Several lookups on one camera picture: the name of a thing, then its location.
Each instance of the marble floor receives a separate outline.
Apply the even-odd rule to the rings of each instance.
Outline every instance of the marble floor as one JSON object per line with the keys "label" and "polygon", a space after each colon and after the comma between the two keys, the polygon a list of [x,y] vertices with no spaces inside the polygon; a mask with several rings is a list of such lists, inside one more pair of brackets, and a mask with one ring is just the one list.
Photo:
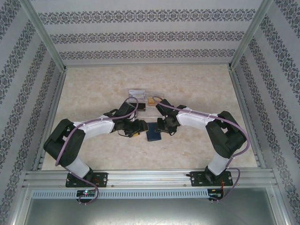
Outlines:
{"label": "marble floor", "polygon": [[[172,105],[201,112],[226,110],[245,128],[226,65],[70,68],[53,127],[64,118],[86,121],[119,108],[129,90],[162,92]],[[148,142],[145,132],[133,138],[100,135],[84,142],[79,156],[92,169],[183,169],[204,168],[214,153],[206,131],[181,126],[155,142]],[[54,163],[46,154],[42,169],[63,170]],[[252,149],[231,166],[257,166]]]}

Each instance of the enclosure wall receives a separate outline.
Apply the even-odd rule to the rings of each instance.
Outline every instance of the enclosure wall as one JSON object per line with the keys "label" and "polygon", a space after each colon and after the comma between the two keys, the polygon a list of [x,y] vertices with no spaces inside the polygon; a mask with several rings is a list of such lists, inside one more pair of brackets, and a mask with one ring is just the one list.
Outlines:
{"label": "enclosure wall", "polygon": [[32,169],[61,72],[17,0],[0,1],[0,225]]}
{"label": "enclosure wall", "polygon": [[300,223],[300,1],[274,1],[235,68],[266,165]]}
{"label": "enclosure wall", "polygon": [[229,63],[262,0],[33,0],[67,66]]}

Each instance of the white arm segment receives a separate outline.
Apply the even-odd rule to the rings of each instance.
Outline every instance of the white arm segment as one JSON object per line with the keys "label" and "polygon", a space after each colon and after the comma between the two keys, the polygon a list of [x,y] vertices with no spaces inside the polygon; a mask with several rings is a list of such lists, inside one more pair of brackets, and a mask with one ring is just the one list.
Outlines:
{"label": "white arm segment", "polygon": [[[214,119],[207,116],[201,116],[197,114],[191,114],[188,112],[178,112],[177,114],[178,122],[183,126],[191,126],[197,129],[206,130],[205,126],[213,121]],[[208,164],[208,169],[214,173],[216,176],[220,175],[224,170],[228,158],[223,158],[219,154],[215,153],[214,158]]]}
{"label": "white arm segment", "polygon": [[[74,126],[78,126],[83,122],[74,122]],[[87,140],[91,137],[95,137],[101,134],[108,134],[113,130],[114,122],[113,120],[100,120],[93,123],[89,123],[87,125],[83,125],[82,127],[78,128],[85,132],[84,140]],[[77,158],[67,166],[71,172],[76,174],[77,176],[83,178],[89,171],[90,168],[87,166],[80,158]]]}

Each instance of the ventilated metal strip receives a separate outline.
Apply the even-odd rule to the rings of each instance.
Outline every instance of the ventilated metal strip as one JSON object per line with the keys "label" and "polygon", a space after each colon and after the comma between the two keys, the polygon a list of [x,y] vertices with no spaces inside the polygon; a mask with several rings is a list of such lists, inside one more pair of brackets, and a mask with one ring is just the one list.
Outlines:
{"label": "ventilated metal strip", "polygon": [[[35,190],[32,199],[75,199],[77,190]],[[101,190],[99,199],[208,198],[207,189]]]}

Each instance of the purple cable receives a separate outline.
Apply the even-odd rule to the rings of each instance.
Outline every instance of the purple cable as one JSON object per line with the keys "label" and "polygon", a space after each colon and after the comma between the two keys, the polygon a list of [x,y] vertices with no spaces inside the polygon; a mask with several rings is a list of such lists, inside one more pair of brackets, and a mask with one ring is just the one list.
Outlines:
{"label": "purple cable", "polygon": [[[60,150],[60,153],[59,153],[59,155],[58,155],[58,157],[57,157],[57,159],[56,159],[55,166],[58,166],[58,165],[59,165],[60,159],[61,159],[61,157],[62,157],[62,155],[63,155],[63,153],[64,153],[64,151],[65,151],[66,145],[68,144],[68,142],[69,142],[71,136],[73,135],[73,133],[74,133],[78,128],[82,127],[83,125],[86,125],[86,124],[89,124],[89,123],[93,123],[93,122],[96,122],[96,121],[101,121],[101,120],[119,120],[119,119],[123,119],[123,118],[126,118],[126,117],[132,115],[133,113],[135,113],[136,110],[137,110],[137,108],[138,108],[138,106],[139,106],[138,100],[137,100],[135,97],[128,97],[128,98],[125,99],[124,102],[126,102],[127,100],[129,100],[129,99],[131,99],[131,98],[136,100],[136,107],[135,107],[135,109],[134,109],[131,113],[129,113],[129,114],[125,115],[125,116],[119,116],[119,117],[112,117],[112,118],[97,118],[97,119],[93,119],[93,120],[86,121],[86,122],[84,122],[84,123],[82,123],[82,124],[79,124],[77,127],[75,127],[75,128],[70,132],[70,134],[69,134],[69,136],[67,137],[67,139],[65,140],[65,143],[63,144],[63,146],[62,146],[62,148],[61,148],[61,150]],[[89,181],[87,181],[87,180],[85,180],[85,179],[79,177],[78,175],[76,175],[75,173],[73,173],[72,171],[70,171],[69,169],[67,169],[66,167],[65,167],[65,169],[66,169],[67,171],[69,171],[70,174],[72,174],[72,175],[73,175],[74,177],[76,177],[77,179],[82,180],[83,182],[85,182],[85,183],[87,183],[87,184],[90,184],[90,185],[92,185],[92,186],[95,187],[95,190],[96,190],[96,192],[97,192],[96,197],[93,198],[92,200],[90,200],[89,202],[82,203],[82,202],[80,201],[80,199],[81,199],[81,197],[82,197],[82,195],[81,195],[81,196],[79,197],[79,199],[78,199],[78,201],[79,201],[80,204],[88,205],[88,204],[91,204],[91,203],[93,203],[94,201],[96,201],[96,200],[98,199],[98,197],[99,197],[99,188],[97,187],[96,184],[93,184],[92,182],[89,182]]]}
{"label": "purple cable", "polygon": [[[243,154],[244,152],[246,152],[246,151],[249,149],[249,147],[250,147],[250,139],[249,139],[249,136],[248,136],[247,132],[244,131],[244,129],[241,128],[239,125],[237,125],[237,124],[235,124],[235,123],[233,123],[233,122],[231,122],[231,121],[229,121],[229,120],[220,118],[220,117],[218,117],[218,116],[212,116],[212,115],[207,114],[207,113],[196,112],[196,111],[193,111],[193,110],[190,110],[190,111],[189,111],[189,110],[184,110],[184,109],[178,109],[178,108],[175,108],[175,107],[172,107],[172,106],[169,106],[169,105],[165,105],[165,104],[160,103],[159,101],[157,101],[155,98],[159,98],[160,100],[163,100],[163,99],[162,99],[161,97],[158,97],[158,96],[153,96],[153,97],[152,97],[152,99],[153,99],[157,104],[162,105],[162,106],[164,106],[164,107],[167,107],[167,108],[170,108],[170,109],[174,109],[174,110],[177,110],[177,111],[180,111],[180,112],[193,113],[193,114],[197,114],[197,115],[201,115],[201,116],[206,116],[206,117],[210,117],[210,118],[213,118],[213,119],[217,119],[217,120],[220,120],[220,121],[222,121],[222,122],[229,123],[230,125],[232,125],[232,126],[236,127],[237,129],[239,129],[239,130],[243,133],[243,135],[246,137],[246,140],[247,140],[247,146],[245,147],[245,149],[244,149],[243,151],[240,151],[240,152],[238,152],[238,153],[236,153],[236,154],[234,154],[234,155],[232,155],[232,156],[230,157],[229,161],[228,161],[227,164],[226,164],[226,168],[228,168],[229,164],[232,162],[232,160],[234,159],[234,157]],[[239,174],[238,174],[238,177],[237,177],[235,183],[233,184],[232,188],[230,189],[230,191],[229,191],[229,192],[227,193],[227,195],[224,196],[222,199],[227,198],[227,196],[233,191],[233,189],[235,188],[235,186],[237,185],[237,183],[238,183],[238,181],[239,181],[239,179],[240,179],[240,170],[239,170],[238,168],[236,168],[236,167],[232,167],[231,169],[236,169],[236,170],[239,172]]]}

